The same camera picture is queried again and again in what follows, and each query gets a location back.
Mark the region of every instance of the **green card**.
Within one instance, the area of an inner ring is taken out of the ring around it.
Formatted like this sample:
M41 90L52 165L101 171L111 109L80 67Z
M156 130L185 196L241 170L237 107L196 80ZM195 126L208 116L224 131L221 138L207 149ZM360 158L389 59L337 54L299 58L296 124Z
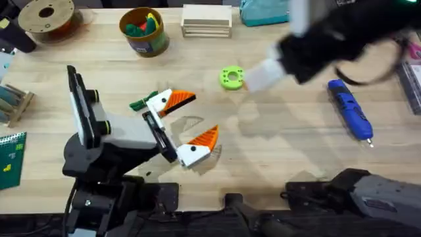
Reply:
M0 190L19 186L26 132L0 138Z

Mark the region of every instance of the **paint cup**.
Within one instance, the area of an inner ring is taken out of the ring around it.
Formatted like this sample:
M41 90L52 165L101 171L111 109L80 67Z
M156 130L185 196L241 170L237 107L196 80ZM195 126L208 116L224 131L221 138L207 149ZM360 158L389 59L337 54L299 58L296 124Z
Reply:
M143 37L132 37L126 35L126 25L134 24L139 26L146 21L146 16L152 13L159 23L159 27L150 35ZM170 40L164 32L164 23L162 22L161 15L154 9L149 7L138 7L128 11L120 19L120 31L126 37L128 43L142 57L154 57L168 48Z

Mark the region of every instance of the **wooden table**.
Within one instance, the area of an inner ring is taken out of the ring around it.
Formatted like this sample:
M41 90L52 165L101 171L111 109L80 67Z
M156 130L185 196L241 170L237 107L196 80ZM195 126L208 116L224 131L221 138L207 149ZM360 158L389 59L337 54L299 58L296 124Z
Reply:
M421 118L414 116L398 80L350 88L374 126L374 148L356 142L329 102L331 68L300 86L292 77L266 92L228 92L218 74L228 65L250 68L266 48L288 33L287 24L247 28L233 15L232 39L184 39L181 9L159 9L170 37L164 54L138 57L118 30L127 9L93 10L94 21L72 40L40 45L14 58L5 83L36 94L16 128L28 132L22 181L0 191L0 213L62 212L73 178L62 175L63 147L75 133L66 65L74 65L88 88L98 89L106 110L140 116L128 104L167 87L195 92L197 100L165 118L175 140L187 142L219 124L221 152L193 170L160 155L132 170L148 182L180 184L180 210L214 210L227 192L241 192L254 207L287 208L279 193L289 180L330 179L347 167L421 184ZM353 78L379 75L396 48L370 48L357 65L343 65ZM196 121L198 125L185 130Z

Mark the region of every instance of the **green plastic ring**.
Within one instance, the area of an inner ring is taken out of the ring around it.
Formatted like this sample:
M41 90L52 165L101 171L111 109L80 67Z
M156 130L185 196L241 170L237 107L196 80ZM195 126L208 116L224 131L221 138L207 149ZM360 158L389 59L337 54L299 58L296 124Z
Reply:
M243 86L244 70L239 66L227 66L219 74L221 86L227 90L238 90ZM229 79L228 75L235 76L235 79Z

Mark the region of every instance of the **red toy piece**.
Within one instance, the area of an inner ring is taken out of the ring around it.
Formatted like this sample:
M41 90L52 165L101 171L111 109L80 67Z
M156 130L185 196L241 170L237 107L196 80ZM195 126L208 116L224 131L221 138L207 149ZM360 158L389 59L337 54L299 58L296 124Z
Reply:
M147 22L145 22L145 23L141 24L139 27L140 27L143 31L145 31L145 30L146 30L146 24L147 24Z

